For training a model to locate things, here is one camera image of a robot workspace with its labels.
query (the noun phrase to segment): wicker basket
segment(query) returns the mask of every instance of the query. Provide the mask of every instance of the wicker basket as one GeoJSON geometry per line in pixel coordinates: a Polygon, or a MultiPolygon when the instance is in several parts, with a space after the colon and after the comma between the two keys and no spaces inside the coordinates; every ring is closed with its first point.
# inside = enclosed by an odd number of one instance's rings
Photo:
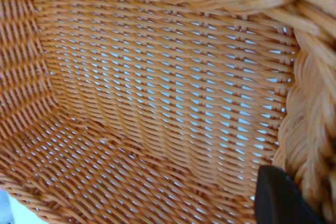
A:
{"type": "Polygon", "coordinates": [[[1,0],[1,187],[55,224],[255,223],[273,163],[332,220],[335,38],[336,0],[1,0]]]}

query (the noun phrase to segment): orange wicker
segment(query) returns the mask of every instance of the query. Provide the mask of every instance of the orange wicker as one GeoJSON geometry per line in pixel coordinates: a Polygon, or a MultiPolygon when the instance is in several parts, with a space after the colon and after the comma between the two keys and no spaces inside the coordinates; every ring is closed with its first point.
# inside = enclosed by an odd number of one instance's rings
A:
{"type": "Polygon", "coordinates": [[[1,0],[1,187],[55,224],[255,223],[273,163],[332,221],[335,38],[336,0],[1,0]]]}

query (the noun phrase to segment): white surface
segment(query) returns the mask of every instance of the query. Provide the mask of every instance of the white surface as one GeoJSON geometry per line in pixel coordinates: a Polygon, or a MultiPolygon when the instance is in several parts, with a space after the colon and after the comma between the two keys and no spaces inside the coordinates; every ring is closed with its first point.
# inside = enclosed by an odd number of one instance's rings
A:
{"type": "Polygon", "coordinates": [[[9,197],[15,224],[48,224],[37,217],[27,207],[20,204],[15,198],[9,197]]]}

